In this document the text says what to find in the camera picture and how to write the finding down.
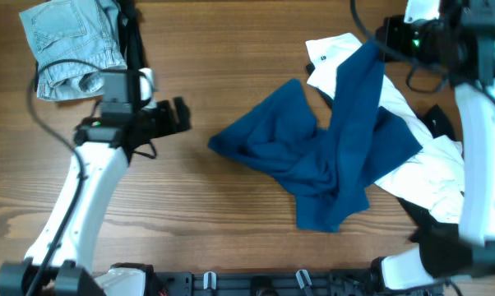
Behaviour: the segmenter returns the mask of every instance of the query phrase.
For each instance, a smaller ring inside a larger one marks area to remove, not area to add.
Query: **wood grain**
[[[34,58],[18,12],[36,2],[0,2],[0,265],[19,261],[43,228],[70,159],[25,111]],[[373,29],[404,6],[359,2],[359,13]],[[134,159],[105,216],[96,272],[117,261],[151,263],[158,271],[325,271],[365,267],[414,246],[405,242],[414,225],[378,187],[367,190],[371,209],[349,217],[339,234],[300,231],[294,199],[280,185],[206,147],[210,136],[294,77],[304,82],[321,125],[328,124],[330,110],[305,84],[304,41],[349,31],[362,39],[347,1],[141,1],[137,7],[158,99],[183,96],[194,128],[155,140],[157,160]],[[416,112],[439,103],[461,136],[451,91],[409,92],[408,70],[390,65],[387,75]],[[430,86],[436,79],[422,73],[416,82]],[[68,136],[92,104],[36,103],[41,117]],[[465,287],[465,295],[495,295],[495,277]]]

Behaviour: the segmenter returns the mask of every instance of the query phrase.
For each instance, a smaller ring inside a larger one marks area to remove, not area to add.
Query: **clothing pile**
[[[145,66],[143,45],[130,0],[53,0],[20,13],[37,70],[51,62],[77,59],[102,69]],[[96,69],[76,62],[40,73],[38,98],[82,99],[103,94]]]
[[[297,226],[337,232],[369,207],[364,188],[421,150],[405,121],[378,108],[385,64],[365,44],[337,69],[327,130],[317,127],[300,82],[280,87],[212,137],[209,147],[275,178],[295,195]]]
[[[339,87],[337,68],[361,47],[361,43],[348,33],[310,40],[306,42],[306,47],[315,67],[308,84],[318,88],[328,99],[338,100],[335,95]],[[465,163],[461,157],[461,143],[453,141],[452,131],[438,133],[434,138],[386,76],[379,106],[403,118],[423,149],[375,184],[396,197],[428,209],[438,222],[459,223],[465,191]],[[432,125],[429,126],[434,130],[436,121],[444,115],[439,115],[436,108],[431,109],[428,115],[432,119]],[[451,130],[447,124],[444,126],[446,130]]]
[[[385,76],[372,43],[361,46],[347,34],[307,47],[308,84],[332,107],[329,128],[317,127],[300,82],[292,80],[213,136],[209,147],[294,194],[300,229],[337,232],[346,217],[369,207],[364,188],[372,183],[428,209],[438,222],[458,223],[461,144],[444,134],[433,138]],[[437,111],[426,119],[435,122]]]

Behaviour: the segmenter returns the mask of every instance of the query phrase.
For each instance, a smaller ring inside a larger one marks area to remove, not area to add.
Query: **blue cloth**
[[[403,119],[378,108],[385,65],[361,47],[339,66],[330,127],[317,127],[298,80],[210,139],[217,153],[273,176],[295,195],[297,226],[337,232],[369,207],[364,188],[421,150]]]

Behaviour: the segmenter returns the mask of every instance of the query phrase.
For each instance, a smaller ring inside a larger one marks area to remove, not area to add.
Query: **light blue denim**
[[[118,9],[113,0],[54,0],[19,15],[39,69],[74,58],[103,69],[125,69],[118,42]],[[104,81],[93,67],[67,62],[39,76],[38,98],[81,99],[103,94]]]

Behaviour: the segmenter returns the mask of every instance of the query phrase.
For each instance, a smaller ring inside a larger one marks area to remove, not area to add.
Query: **jeans pocket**
[[[73,1],[48,3],[32,17],[32,30],[39,53],[60,39],[86,35],[83,20]]]

